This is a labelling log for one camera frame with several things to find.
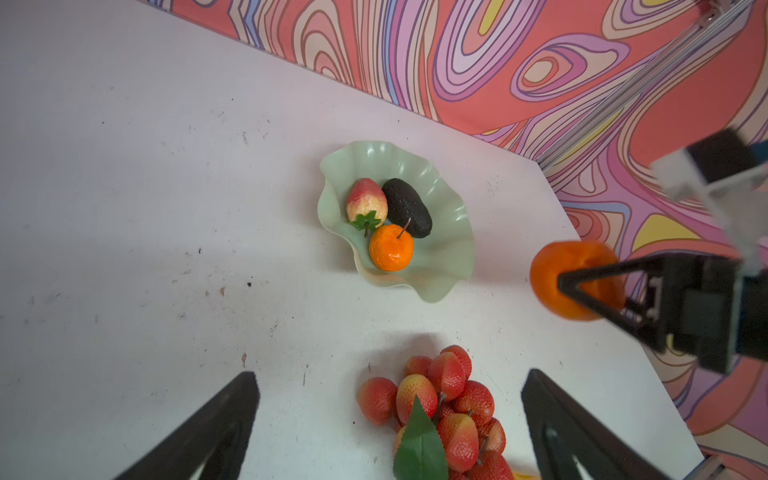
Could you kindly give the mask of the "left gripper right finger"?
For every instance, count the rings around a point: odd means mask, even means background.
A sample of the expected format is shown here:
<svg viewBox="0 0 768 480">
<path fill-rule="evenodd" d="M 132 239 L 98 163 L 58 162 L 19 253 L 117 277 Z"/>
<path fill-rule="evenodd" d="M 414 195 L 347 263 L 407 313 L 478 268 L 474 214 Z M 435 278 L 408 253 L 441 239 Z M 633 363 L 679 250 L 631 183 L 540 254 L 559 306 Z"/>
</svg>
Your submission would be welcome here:
<svg viewBox="0 0 768 480">
<path fill-rule="evenodd" d="M 665 479 L 539 369 L 529 371 L 522 403 L 543 479 Z"/>
</svg>

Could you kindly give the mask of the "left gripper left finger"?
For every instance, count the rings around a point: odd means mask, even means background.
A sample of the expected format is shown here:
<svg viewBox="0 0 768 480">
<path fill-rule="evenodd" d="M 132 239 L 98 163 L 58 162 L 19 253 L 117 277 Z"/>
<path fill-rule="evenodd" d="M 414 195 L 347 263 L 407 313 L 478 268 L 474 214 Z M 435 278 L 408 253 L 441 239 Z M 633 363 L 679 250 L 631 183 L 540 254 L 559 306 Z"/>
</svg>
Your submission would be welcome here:
<svg viewBox="0 0 768 480">
<path fill-rule="evenodd" d="M 255 373 L 240 373 L 118 477 L 237 479 L 259 402 Z"/>
</svg>

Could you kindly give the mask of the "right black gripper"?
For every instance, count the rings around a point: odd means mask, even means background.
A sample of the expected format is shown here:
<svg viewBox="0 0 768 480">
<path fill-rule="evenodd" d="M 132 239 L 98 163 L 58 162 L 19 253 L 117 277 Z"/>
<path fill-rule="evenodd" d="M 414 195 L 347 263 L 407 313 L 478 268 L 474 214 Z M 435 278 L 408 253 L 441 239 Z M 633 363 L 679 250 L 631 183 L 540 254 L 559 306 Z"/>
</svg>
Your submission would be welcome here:
<svg viewBox="0 0 768 480">
<path fill-rule="evenodd" d="M 625 275 L 645 279 L 641 298 L 626 295 Z M 751 272 L 720 256 L 664 254 L 557 276 L 560 293 L 655 351 L 672 348 L 701 367 L 729 374 L 735 357 L 767 360 L 767 270 Z"/>
</svg>

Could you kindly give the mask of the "red lychee bunch with leaf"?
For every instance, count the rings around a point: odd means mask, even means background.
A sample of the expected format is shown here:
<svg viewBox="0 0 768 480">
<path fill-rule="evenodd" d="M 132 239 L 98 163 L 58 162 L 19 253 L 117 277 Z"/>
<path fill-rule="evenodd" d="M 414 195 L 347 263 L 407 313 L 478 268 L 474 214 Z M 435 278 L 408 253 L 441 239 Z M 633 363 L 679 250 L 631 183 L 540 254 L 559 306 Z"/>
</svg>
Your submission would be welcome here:
<svg viewBox="0 0 768 480">
<path fill-rule="evenodd" d="M 396 479 L 517 479 L 504 458 L 506 432 L 495 399 L 471 378 L 473 364 L 459 345 L 433 358 L 416 355 L 398 382 L 372 377 L 357 403 L 373 425 L 396 429 Z"/>
</svg>

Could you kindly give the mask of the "dark fake avocado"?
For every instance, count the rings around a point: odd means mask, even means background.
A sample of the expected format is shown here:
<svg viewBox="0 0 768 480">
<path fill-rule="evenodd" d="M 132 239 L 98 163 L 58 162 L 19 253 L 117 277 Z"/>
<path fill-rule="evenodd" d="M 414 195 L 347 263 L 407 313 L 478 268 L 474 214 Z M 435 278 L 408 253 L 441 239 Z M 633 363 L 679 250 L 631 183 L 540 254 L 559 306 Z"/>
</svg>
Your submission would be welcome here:
<svg viewBox="0 0 768 480">
<path fill-rule="evenodd" d="M 433 221 L 429 210 L 416 190 L 399 178 L 387 180 L 382 191 L 388 204 L 388 219 L 391 223 L 405 227 L 414 238 L 425 238 L 431 234 Z"/>
</svg>

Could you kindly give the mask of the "small orange tangerine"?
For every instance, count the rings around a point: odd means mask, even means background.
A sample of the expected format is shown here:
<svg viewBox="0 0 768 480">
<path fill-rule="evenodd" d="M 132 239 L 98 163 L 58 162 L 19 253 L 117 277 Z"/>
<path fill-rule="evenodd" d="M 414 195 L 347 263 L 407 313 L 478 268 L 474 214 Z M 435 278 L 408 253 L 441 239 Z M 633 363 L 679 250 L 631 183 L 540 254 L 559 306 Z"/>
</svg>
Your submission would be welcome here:
<svg viewBox="0 0 768 480">
<path fill-rule="evenodd" d="M 386 272 L 404 270 L 414 255 L 414 239 L 398 225 L 384 225 L 377 229 L 369 243 L 373 264 Z"/>
</svg>

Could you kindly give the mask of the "red yellow fake peach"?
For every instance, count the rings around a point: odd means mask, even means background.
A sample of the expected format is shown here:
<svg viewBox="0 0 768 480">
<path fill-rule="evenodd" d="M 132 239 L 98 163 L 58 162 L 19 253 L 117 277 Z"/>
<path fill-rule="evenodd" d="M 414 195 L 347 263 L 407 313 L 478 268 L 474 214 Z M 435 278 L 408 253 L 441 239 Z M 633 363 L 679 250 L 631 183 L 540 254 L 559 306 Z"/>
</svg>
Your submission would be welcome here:
<svg viewBox="0 0 768 480">
<path fill-rule="evenodd" d="M 347 197 L 348 222 L 365 237 L 381 227 L 388 217 L 388 202 L 381 187 L 370 178 L 358 180 Z"/>
</svg>

